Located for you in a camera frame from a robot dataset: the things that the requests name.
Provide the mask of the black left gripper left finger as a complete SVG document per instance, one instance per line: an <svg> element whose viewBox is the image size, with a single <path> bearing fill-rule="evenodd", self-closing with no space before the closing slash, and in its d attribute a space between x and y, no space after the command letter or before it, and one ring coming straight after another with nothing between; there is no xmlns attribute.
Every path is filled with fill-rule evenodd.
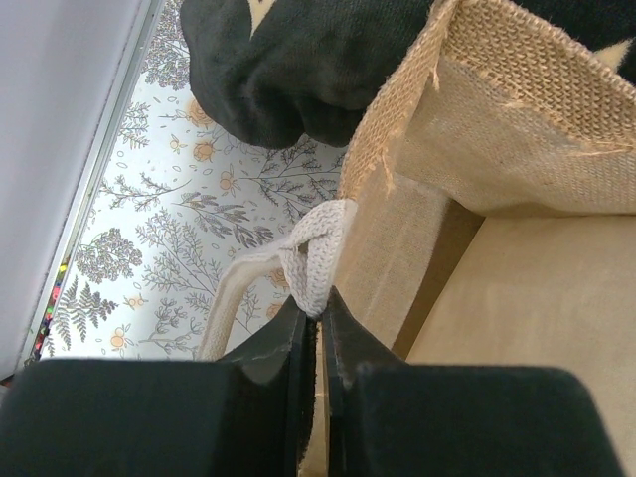
<svg viewBox="0 0 636 477"><path fill-rule="evenodd" d="M51 359L1 406L5 476L294 476L304 315L293 299L214 362Z"/></svg>

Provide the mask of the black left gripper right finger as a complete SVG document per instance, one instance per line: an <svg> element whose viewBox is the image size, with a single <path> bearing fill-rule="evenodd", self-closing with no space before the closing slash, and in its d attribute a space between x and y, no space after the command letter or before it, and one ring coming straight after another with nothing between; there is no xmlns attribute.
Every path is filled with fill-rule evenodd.
<svg viewBox="0 0 636 477"><path fill-rule="evenodd" d="M620 476L587 388L558 368L412 365L332 290L322 315L331 476Z"/></svg>

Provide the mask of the brown jute canvas bag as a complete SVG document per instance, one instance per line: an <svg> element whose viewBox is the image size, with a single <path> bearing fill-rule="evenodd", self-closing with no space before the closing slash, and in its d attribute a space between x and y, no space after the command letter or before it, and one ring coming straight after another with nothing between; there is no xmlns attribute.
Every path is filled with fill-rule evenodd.
<svg viewBox="0 0 636 477"><path fill-rule="evenodd" d="M476 69L404 60L349 143L337 196L220 282L201 358L226 349L239 295L279 269L312 310L329 286L411 355L551 364L591 388L635 469L635 144L573 136Z"/></svg>

